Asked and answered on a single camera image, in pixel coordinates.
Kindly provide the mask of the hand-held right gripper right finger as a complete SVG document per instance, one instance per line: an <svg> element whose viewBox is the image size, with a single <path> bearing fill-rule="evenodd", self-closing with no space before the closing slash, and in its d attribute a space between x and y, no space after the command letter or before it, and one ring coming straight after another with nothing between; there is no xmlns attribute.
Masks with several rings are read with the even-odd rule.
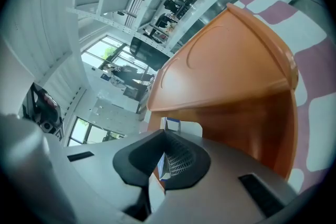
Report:
<svg viewBox="0 0 336 224"><path fill-rule="evenodd" d="M181 137L208 152L209 170L193 187L167 191L145 223L260 222L265 215L239 180L247 174L255 175L283 205L296 198L281 176L243 151L193 134L182 133Z"/></svg>

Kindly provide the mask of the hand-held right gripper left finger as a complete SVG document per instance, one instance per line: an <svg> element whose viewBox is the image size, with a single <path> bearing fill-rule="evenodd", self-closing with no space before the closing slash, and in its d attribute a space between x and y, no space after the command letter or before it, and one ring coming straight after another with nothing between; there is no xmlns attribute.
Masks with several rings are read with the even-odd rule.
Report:
<svg viewBox="0 0 336 224"><path fill-rule="evenodd" d="M113 168L113 158L120 149L147 137L149 132L117 140L65 147L66 155L91 152L93 155L73 161L72 165L85 182L115 209L134 216L144 200L142 189L126 184Z"/></svg>

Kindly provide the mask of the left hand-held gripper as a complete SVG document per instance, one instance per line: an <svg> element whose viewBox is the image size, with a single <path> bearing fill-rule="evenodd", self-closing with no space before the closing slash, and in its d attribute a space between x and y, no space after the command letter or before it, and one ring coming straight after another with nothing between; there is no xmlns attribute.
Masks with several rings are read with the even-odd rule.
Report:
<svg viewBox="0 0 336 224"><path fill-rule="evenodd" d="M60 141L64 137L60 106L41 86L33 83L22 104L23 118L35 122L44 133L53 134Z"/></svg>

